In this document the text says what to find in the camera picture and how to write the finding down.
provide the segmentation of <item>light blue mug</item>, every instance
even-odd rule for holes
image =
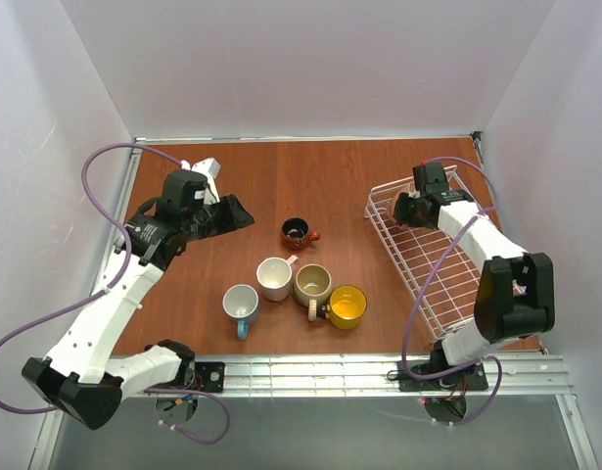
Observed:
[[[255,323],[259,315],[259,295],[256,290],[246,284],[233,286],[224,294],[222,307],[238,324],[238,338],[246,340],[249,326]]]

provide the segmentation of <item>white wall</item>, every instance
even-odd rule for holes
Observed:
[[[555,265],[562,352],[602,467],[602,1],[558,0],[484,132],[504,227]]]
[[[108,225],[83,197],[80,168],[96,148],[129,139],[62,5],[0,0],[0,337],[89,294]],[[93,170],[109,207],[126,156],[114,153]],[[45,354],[71,320],[1,350],[2,399],[42,405],[23,363]],[[0,410],[0,469],[27,467],[41,419]]]
[[[137,136],[481,130],[553,0],[62,0]]]

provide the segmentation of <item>red mug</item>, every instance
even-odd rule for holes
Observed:
[[[301,218],[289,218],[281,226],[281,243],[289,250],[302,250],[318,240],[320,234],[309,231],[309,225]]]

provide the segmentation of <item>gray floor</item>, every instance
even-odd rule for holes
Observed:
[[[469,398],[471,410],[485,397]],[[228,399],[227,438],[195,444],[158,426],[153,399],[131,399],[89,431],[66,418],[51,469],[575,469],[556,399],[498,397],[480,420],[453,430],[386,417],[426,417],[420,401],[391,399]],[[212,436],[222,426],[202,399],[187,427]]]

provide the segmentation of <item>wood grain surface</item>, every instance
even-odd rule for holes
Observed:
[[[200,354],[233,353],[396,353],[412,299],[370,221],[363,218],[374,186],[411,175],[411,168],[438,156],[476,163],[469,138],[289,143],[228,143],[157,146],[190,163],[215,157],[220,196],[235,194],[255,218],[255,225],[188,246],[136,311],[115,353],[141,352],[146,345],[172,339]],[[144,154],[128,214],[158,196],[164,177],[175,167]],[[462,165],[458,173],[483,205],[490,203],[483,180]],[[224,313],[222,297],[235,284],[258,289],[255,270],[269,257],[292,252],[279,241],[281,224],[302,217],[322,238],[296,252],[297,268],[324,265],[335,285],[352,284],[368,299],[368,309],[354,330],[341,331],[329,321],[307,321],[306,308],[293,296],[273,303],[259,299],[259,317],[246,341]],[[411,352],[431,348],[431,334],[416,318]],[[538,349],[529,339],[516,349]]]

